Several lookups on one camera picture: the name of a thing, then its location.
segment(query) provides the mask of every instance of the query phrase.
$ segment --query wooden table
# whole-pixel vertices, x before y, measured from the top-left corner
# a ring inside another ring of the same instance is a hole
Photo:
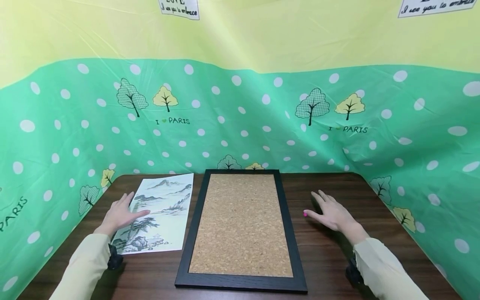
[[[19,299],[48,299],[60,282],[70,256],[82,239],[100,225],[110,204],[123,193],[135,191],[144,178],[168,175],[118,177],[97,204],[55,252]],[[187,230],[193,215],[202,175],[195,175]],[[300,251],[308,295],[175,288],[181,251],[126,255],[122,270],[106,271],[92,296],[94,300],[361,300],[375,299],[367,288],[353,289],[345,277],[351,247],[346,239],[303,217],[311,208],[310,191],[321,188],[334,196],[367,232],[380,239],[429,299],[459,300],[423,251],[397,222],[362,177],[341,174],[282,174],[283,186]]]

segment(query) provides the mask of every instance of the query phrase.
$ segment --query cork board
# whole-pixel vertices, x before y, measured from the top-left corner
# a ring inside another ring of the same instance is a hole
[[[293,277],[273,174],[212,174],[190,273]]]

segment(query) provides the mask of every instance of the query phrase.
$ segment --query sign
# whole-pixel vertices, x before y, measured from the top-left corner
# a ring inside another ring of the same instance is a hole
[[[399,18],[473,8],[477,0],[403,0]]]

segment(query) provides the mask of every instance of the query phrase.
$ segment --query hand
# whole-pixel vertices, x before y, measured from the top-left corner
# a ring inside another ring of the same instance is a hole
[[[112,203],[112,206],[107,211],[105,218],[103,219],[102,225],[100,225],[94,233],[103,233],[107,235],[112,235],[118,229],[124,228],[125,226],[132,223],[134,220],[146,216],[150,213],[149,210],[143,210],[138,213],[131,213],[128,209],[130,205],[130,200],[132,200],[133,192],[128,196],[123,194],[120,200]]]

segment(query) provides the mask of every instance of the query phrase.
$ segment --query white polka dot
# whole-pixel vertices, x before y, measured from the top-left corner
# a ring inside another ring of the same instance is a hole
[[[52,154],[52,163],[57,164],[60,161],[60,156],[57,153]]]
[[[444,278],[447,278],[447,273],[445,272],[444,268],[439,264],[434,264],[434,265],[437,268],[437,270],[440,272],[440,274],[442,274]]]
[[[364,90],[358,90],[355,92],[358,97],[363,98],[365,97],[365,91]]]
[[[24,166],[21,162],[16,161],[13,163],[13,172],[15,174],[21,174],[24,171]]]
[[[462,239],[455,240],[455,248],[460,251],[461,253],[468,253],[470,252],[470,246],[468,243]]]
[[[423,98],[418,98],[417,101],[413,104],[415,110],[422,110],[425,107],[425,100]]]
[[[38,86],[38,84],[34,81],[32,81],[30,83],[30,88],[32,89],[32,92],[34,92],[35,94],[39,95],[40,94],[40,87]]]
[[[7,283],[5,283],[5,285],[3,286],[3,290],[4,292],[8,291],[9,289],[11,289],[13,287],[13,285],[17,282],[18,280],[18,276],[14,276],[12,278],[10,278]]]
[[[262,97],[262,103],[265,104],[265,105],[270,104],[270,96],[267,95],[267,94],[263,95],[263,97]]]
[[[215,95],[219,95],[220,88],[218,88],[218,86],[212,86],[212,93],[214,93]]]
[[[48,249],[47,249],[47,252],[45,252],[45,254],[43,255],[43,257],[49,256],[50,253],[52,253],[52,251],[53,251],[53,247],[48,248]]]
[[[199,108],[200,107],[200,101],[198,101],[197,99],[192,101],[192,107],[193,108]]]
[[[469,163],[468,165],[464,166],[462,171],[464,172],[471,172],[480,166],[480,161],[474,161],[473,163]]]
[[[40,238],[40,231],[35,231],[27,238],[27,243],[33,244]]]
[[[330,75],[330,78],[328,78],[328,81],[331,84],[335,84],[339,78],[340,78],[340,75],[338,75],[338,73],[333,73],[332,75]]]
[[[438,161],[436,161],[436,160],[432,160],[431,162],[429,162],[427,164],[427,170],[428,171],[431,171],[431,170],[435,169],[436,167],[438,167]]]
[[[424,233],[425,232],[425,226],[420,223],[419,221],[415,222],[415,228],[417,228],[417,231],[419,233]]]
[[[25,132],[32,132],[35,130],[35,124],[30,120],[23,120],[20,122],[20,128]]]
[[[234,85],[239,86],[241,84],[241,78],[238,75],[232,76],[232,82]]]
[[[396,190],[396,192],[400,195],[400,196],[404,196],[405,195],[405,189],[403,188],[403,186],[399,186]]]
[[[408,145],[408,144],[412,143],[412,140],[408,139],[406,137],[401,137],[401,138],[398,139],[398,142],[402,145]]]
[[[70,92],[67,89],[63,89],[60,91],[60,96],[63,99],[70,99]]]
[[[384,109],[384,110],[382,110],[381,115],[382,115],[382,118],[389,119],[389,118],[392,117],[392,111],[389,110],[389,109]]]
[[[396,82],[402,82],[407,78],[407,76],[407,71],[401,70],[393,75],[393,80],[395,80]]]
[[[456,136],[462,136],[467,134],[467,129],[463,126],[454,126],[448,129],[448,133]]]
[[[470,97],[480,96],[480,81],[472,81],[467,83],[463,87],[463,93]]]
[[[190,64],[186,64],[185,67],[183,68],[183,70],[184,70],[185,73],[187,73],[188,75],[192,75],[192,74],[193,74],[193,67],[192,67],[192,65],[190,65]]]
[[[79,63],[77,65],[77,69],[78,69],[78,71],[80,71],[80,73],[83,73],[83,74],[88,74],[88,72],[89,72],[88,67],[83,63]]]
[[[432,205],[439,206],[440,205],[440,198],[438,198],[435,194],[428,195],[428,200]]]
[[[283,84],[283,79],[281,77],[277,77],[273,80],[273,85],[275,87],[281,87]]]
[[[395,158],[394,162],[397,166],[402,167],[403,166],[403,159],[401,158]]]
[[[45,193],[43,193],[43,200],[48,202],[52,200],[52,196],[53,196],[53,192],[51,190],[48,190]]]
[[[132,72],[134,75],[140,74],[140,67],[137,66],[136,64],[131,64],[130,65],[130,72]]]

